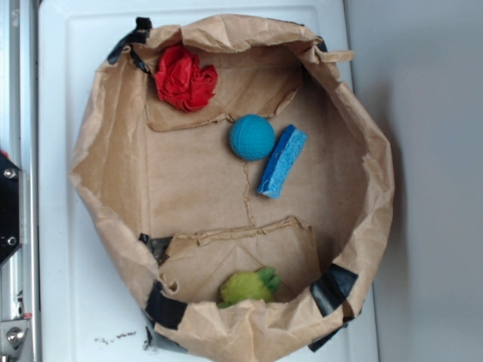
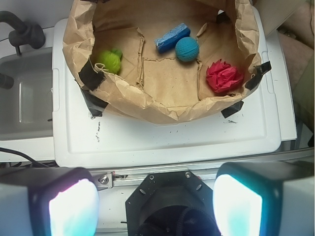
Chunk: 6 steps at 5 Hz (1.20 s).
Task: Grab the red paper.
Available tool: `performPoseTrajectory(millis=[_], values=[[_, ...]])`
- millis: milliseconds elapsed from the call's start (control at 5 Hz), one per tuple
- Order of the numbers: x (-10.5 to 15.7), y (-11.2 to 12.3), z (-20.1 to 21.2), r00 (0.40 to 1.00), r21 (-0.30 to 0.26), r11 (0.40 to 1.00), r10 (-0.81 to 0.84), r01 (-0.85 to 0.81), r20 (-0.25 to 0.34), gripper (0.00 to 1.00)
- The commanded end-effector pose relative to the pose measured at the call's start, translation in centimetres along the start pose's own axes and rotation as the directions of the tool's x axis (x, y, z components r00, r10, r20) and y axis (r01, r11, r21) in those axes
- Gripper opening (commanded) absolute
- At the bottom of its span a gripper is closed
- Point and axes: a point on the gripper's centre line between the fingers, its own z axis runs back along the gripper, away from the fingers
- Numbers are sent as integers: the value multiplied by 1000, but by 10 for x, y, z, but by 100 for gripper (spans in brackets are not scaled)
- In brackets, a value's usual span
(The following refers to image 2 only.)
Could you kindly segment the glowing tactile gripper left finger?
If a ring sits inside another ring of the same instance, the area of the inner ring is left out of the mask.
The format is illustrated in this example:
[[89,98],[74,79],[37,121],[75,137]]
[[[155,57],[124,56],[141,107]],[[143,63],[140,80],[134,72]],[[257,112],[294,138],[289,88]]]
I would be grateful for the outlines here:
[[0,171],[2,236],[93,236],[99,194],[85,168]]

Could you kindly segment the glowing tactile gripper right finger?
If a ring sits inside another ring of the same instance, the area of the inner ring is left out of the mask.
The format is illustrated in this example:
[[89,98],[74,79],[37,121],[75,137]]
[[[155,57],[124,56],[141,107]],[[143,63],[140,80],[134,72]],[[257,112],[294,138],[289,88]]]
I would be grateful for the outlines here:
[[217,172],[213,209],[223,236],[313,236],[312,161],[226,162]]

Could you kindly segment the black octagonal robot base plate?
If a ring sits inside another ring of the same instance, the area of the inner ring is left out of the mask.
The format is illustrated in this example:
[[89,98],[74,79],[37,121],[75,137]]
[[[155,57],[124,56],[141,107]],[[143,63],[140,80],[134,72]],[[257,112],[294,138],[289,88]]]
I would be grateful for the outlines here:
[[146,194],[137,188],[126,200],[130,236],[218,236],[214,220],[213,191],[205,185],[192,188],[155,187]]

